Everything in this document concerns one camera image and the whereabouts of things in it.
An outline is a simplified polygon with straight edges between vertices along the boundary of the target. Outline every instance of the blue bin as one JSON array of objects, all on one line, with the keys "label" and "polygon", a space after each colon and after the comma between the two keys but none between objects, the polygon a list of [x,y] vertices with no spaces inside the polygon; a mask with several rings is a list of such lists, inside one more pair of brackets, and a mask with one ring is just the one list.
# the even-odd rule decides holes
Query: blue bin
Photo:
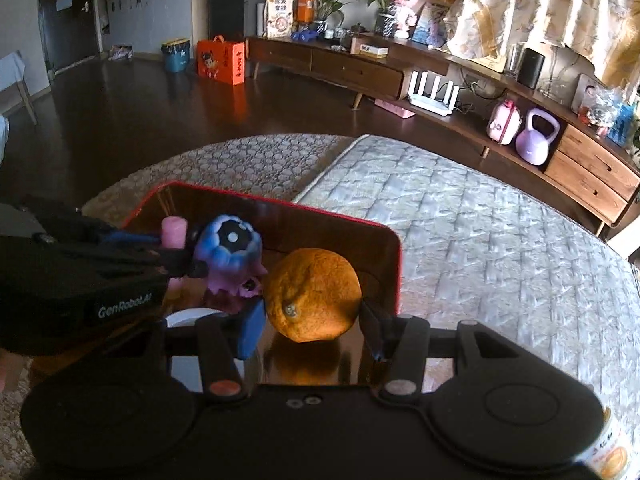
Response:
[{"label": "blue bin", "polygon": [[164,69],[167,72],[181,72],[189,63],[191,42],[186,38],[166,41],[161,47],[164,55]]}]

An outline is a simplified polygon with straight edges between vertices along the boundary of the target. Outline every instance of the orange box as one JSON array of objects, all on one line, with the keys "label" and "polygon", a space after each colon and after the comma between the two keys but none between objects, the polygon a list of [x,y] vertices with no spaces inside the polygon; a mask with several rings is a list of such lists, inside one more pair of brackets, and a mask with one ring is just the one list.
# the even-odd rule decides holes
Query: orange box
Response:
[{"label": "orange box", "polygon": [[222,36],[200,40],[196,57],[200,77],[229,85],[244,83],[244,42],[225,41]]},{"label": "orange box", "polygon": [[298,21],[311,23],[314,20],[314,0],[298,0]]}]

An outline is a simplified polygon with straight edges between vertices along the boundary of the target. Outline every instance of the speaker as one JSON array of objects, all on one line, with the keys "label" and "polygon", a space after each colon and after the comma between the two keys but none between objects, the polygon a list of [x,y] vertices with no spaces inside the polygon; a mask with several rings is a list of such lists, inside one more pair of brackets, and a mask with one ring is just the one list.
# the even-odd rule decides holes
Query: speaker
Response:
[{"label": "speaker", "polygon": [[520,71],[518,72],[518,83],[534,89],[538,84],[544,63],[545,57],[542,54],[526,48],[522,54],[522,63],[520,65]]}]

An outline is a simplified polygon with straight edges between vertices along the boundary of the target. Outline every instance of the wifi router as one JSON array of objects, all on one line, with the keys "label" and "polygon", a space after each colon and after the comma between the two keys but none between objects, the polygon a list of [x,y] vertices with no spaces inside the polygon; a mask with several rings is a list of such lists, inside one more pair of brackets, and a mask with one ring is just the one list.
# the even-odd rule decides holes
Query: wifi router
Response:
[{"label": "wifi router", "polygon": [[453,81],[447,83],[447,89],[444,92],[444,99],[442,101],[436,100],[436,94],[438,93],[438,86],[440,85],[440,76],[436,76],[433,80],[433,87],[431,88],[431,94],[429,97],[424,95],[424,88],[427,86],[428,72],[422,72],[420,77],[420,84],[418,85],[418,91],[415,92],[415,87],[418,84],[418,73],[413,72],[411,74],[411,83],[409,84],[409,102],[419,108],[428,110],[441,116],[451,115],[453,108],[456,107],[456,100],[458,99],[458,92],[460,87],[453,84]]}]

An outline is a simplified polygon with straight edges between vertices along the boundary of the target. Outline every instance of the floral curtain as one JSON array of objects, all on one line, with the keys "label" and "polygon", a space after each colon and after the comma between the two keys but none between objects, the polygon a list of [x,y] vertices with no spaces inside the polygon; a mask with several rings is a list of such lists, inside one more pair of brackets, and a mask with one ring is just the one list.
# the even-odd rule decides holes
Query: floral curtain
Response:
[{"label": "floral curtain", "polygon": [[467,59],[504,56],[535,41],[583,55],[608,86],[640,73],[640,0],[447,0],[448,47]]}]

